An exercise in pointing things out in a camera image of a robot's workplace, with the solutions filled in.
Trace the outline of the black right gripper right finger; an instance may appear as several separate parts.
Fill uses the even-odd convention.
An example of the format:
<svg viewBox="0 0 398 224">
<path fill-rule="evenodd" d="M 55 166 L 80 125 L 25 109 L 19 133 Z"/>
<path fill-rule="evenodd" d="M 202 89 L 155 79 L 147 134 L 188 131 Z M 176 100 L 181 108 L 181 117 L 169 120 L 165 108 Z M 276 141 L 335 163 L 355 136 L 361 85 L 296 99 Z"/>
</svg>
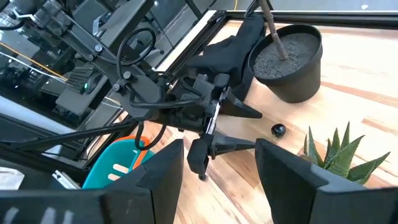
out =
<svg viewBox="0 0 398 224">
<path fill-rule="evenodd" d="M 309 224 L 317 188 L 328 182 L 308 161 L 266 139 L 256 140 L 255 159 L 274 224 Z"/>
</svg>

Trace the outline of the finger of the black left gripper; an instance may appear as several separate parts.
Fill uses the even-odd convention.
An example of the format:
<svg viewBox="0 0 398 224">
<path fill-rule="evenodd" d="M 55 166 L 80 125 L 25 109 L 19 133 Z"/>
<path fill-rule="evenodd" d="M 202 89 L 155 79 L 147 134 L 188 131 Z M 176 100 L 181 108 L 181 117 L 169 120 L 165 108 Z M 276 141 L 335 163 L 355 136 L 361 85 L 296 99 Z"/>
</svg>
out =
<svg viewBox="0 0 398 224">
<path fill-rule="evenodd" d="M 221 100 L 221 114 L 241 118 L 262 118 L 261 112 L 244 104 L 234 95 L 232 89 L 228 88 L 224 94 Z"/>
<path fill-rule="evenodd" d="M 255 148 L 255 142 L 234 138 L 216 131 L 210 144 L 210 155 L 219 156 L 229 152 L 243 151 L 253 148 Z"/>
</svg>

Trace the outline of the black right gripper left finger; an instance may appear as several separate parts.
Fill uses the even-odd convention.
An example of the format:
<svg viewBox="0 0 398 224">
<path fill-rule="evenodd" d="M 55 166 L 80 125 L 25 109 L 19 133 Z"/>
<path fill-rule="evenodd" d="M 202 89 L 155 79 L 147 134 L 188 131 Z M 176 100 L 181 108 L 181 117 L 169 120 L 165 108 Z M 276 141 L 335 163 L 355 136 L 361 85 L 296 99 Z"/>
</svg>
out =
<svg viewBox="0 0 398 224">
<path fill-rule="evenodd" d="M 173 224 L 183 177 L 184 146 L 176 139 L 106 187 L 104 224 Z"/>
</svg>

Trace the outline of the small glossy black ball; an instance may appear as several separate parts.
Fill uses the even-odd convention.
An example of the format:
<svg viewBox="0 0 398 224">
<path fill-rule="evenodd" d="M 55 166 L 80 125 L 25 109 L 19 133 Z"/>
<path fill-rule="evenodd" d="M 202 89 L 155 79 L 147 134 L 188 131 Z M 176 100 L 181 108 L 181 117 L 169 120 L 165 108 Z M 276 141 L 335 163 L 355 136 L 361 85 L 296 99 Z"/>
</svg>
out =
<svg viewBox="0 0 398 224">
<path fill-rule="evenodd" d="M 287 131 L 287 128 L 284 124 L 275 124 L 271 127 L 271 133 L 273 136 L 277 137 L 277 138 L 281 138 L 282 136 L 285 135 Z"/>
</svg>

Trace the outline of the teal plastic slotted basket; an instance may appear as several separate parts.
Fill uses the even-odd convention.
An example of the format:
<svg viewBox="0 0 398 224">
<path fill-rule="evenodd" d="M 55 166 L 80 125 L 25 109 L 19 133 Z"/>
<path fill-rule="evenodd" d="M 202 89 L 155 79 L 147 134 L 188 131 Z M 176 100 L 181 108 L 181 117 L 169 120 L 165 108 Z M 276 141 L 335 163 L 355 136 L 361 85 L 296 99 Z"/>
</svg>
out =
<svg viewBox="0 0 398 224">
<path fill-rule="evenodd" d="M 135 146 L 134 139 L 112 142 L 91 168 L 82 188 L 100 189 L 123 177 L 132 171 L 131 165 L 139 151 Z M 154 154 L 148 150 L 142 163 L 149 160 Z"/>
</svg>

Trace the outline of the black cloth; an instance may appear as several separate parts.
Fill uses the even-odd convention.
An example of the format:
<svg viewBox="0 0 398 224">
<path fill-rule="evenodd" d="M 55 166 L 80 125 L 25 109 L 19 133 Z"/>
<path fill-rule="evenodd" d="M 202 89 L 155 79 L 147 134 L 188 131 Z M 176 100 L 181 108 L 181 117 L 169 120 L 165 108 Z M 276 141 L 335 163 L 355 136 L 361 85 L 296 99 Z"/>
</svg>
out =
<svg viewBox="0 0 398 224">
<path fill-rule="evenodd" d="M 244 19 L 236 35 L 208 45 L 202 55 L 189 59 L 186 66 L 207 75 L 211 82 L 220 73 L 228 74 L 228 85 L 236 98 L 244 101 L 253 79 L 248 69 L 248 57 L 264 33 L 265 21 L 262 16 L 251 14 Z"/>
</svg>

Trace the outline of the green spiky succulent plant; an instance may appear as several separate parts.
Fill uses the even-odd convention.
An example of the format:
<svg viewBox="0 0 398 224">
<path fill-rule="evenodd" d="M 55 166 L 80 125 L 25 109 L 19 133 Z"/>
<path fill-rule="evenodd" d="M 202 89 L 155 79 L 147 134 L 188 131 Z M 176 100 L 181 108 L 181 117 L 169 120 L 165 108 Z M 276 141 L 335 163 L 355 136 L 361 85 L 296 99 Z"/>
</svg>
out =
<svg viewBox="0 0 398 224">
<path fill-rule="evenodd" d="M 327 140 L 326 155 L 322 158 L 316 148 L 312 130 L 309 129 L 304 139 L 301 158 L 344 179 L 363 185 L 370 179 L 372 173 L 387 159 L 390 153 L 387 152 L 381 157 L 351 167 L 351 162 L 363 137 L 360 136 L 354 141 L 350 141 L 349 134 L 349 123 L 346 126 L 343 139 L 340 139 L 338 130 L 336 129 L 333 133 L 333 138 Z"/>
</svg>

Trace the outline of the black round tree pot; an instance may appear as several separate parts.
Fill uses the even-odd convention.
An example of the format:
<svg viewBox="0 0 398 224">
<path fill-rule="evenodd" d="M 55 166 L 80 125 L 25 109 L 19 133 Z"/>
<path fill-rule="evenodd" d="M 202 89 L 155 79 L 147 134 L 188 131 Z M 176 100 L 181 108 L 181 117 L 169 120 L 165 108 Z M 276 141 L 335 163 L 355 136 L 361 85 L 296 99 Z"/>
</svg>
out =
<svg viewBox="0 0 398 224">
<path fill-rule="evenodd" d="M 287 60 L 279 60 L 271 35 L 259 41 L 248 58 L 249 71 L 287 103 L 310 99 L 320 87 L 322 35 L 314 26 L 294 24 L 277 30 Z"/>
</svg>

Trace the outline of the artificial green leafy tree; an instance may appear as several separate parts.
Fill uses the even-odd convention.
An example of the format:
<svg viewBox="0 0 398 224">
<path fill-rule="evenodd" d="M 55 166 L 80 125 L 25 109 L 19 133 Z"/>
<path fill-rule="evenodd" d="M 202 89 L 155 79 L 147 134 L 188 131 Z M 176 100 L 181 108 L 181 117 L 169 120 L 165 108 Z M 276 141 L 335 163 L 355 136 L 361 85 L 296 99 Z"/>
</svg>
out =
<svg viewBox="0 0 398 224">
<path fill-rule="evenodd" d="M 258 0 L 258 1 L 260 4 L 260 7 L 264 13 L 264 17 L 267 21 L 268 28 L 270 30 L 270 35 L 273 39 L 273 43 L 275 44 L 275 47 L 279 54 L 279 58 L 280 58 L 280 60 L 286 60 L 288 58 L 288 54 L 287 54 L 286 50 L 284 49 L 284 46 L 283 46 L 283 44 L 279 38 L 279 35 L 277 33 L 277 29 L 274 24 L 274 17 L 271 13 L 271 9 L 266 0 Z"/>
</svg>

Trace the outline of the black box green light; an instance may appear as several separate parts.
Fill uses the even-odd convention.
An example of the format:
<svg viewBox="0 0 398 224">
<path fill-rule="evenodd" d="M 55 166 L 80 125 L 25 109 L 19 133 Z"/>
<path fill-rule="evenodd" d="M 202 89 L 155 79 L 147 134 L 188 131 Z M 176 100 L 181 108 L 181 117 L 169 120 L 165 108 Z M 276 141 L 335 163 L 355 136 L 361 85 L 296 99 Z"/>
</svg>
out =
<svg viewBox="0 0 398 224">
<path fill-rule="evenodd" d="M 66 88 L 55 102 L 58 106 L 79 116 L 87 109 L 97 109 L 111 88 L 107 76 L 91 63 L 75 67 L 65 76 Z"/>
</svg>

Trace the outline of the black metal table frame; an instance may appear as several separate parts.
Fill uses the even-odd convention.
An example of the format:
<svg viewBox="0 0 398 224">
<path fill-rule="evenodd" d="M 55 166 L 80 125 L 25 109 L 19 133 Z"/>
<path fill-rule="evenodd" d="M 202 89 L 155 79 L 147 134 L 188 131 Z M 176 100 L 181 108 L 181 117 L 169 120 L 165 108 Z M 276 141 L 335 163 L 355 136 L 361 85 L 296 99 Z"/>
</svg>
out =
<svg viewBox="0 0 398 224">
<path fill-rule="evenodd" d="M 398 30 L 398 11 L 275 11 L 274 21 L 282 24 L 294 24 L 299 30 L 309 30 L 313 25 L 330 27 L 352 27 L 366 29 Z M 144 75 L 140 70 L 139 78 L 144 86 L 164 91 L 173 82 L 181 84 L 182 70 L 188 59 L 204 48 L 211 38 L 229 21 L 242 20 L 246 16 L 243 11 L 215 11 L 209 19 L 201 19 L 204 25 L 189 44 L 179 53 L 178 57 L 164 72 L 161 72 L 163 83 L 159 83 L 154 73 Z M 171 108 L 151 108 L 145 115 L 139 115 L 137 109 L 126 105 L 130 119 L 109 126 L 78 131 L 74 133 L 50 136 L 24 142 L 0 141 L 0 158 L 10 162 L 30 167 L 43 172 L 62 170 L 74 180 L 80 182 L 86 179 L 87 173 L 63 162 L 52 162 L 45 157 L 45 149 L 56 145 L 66 145 L 72 141 L 93 138 L 106 134 L 128 132 L 136 128 L 140 121 L 148 120 L 158 124 L 177 128 L 182 131 L 204 133 L 208 127 L 215 124 L 216 119 L 203 115 L 200 119 L 190 120 L 178 111 L 177 105 Z"/>
</svg>

